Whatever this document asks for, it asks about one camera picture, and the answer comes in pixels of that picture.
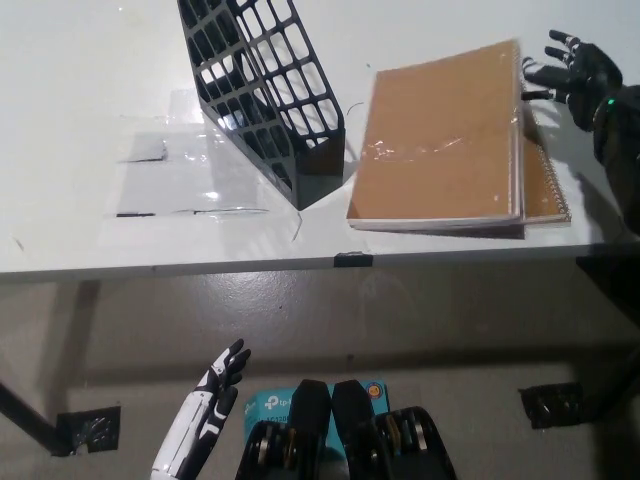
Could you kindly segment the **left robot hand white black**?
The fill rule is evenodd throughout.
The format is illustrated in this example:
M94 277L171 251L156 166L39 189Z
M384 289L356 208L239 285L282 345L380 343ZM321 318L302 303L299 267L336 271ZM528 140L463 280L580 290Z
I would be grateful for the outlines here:
M152 480L198 477L233 409L236 385L250 355L239 339L207 368L163 440L151 469Z

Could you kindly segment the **right robot hand black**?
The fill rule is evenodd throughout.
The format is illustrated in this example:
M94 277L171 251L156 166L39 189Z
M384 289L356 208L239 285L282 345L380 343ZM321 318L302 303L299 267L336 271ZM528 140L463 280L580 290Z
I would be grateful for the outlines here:
M591 132L601 103L622 88L622 73L616 63L593 43L558 30L550 30L549 38L563 47L547 46L544 52L562 65L548 65L525 57L522 60L523 78L539 88L522 92L521 99L552 100L564 104L575 125Z

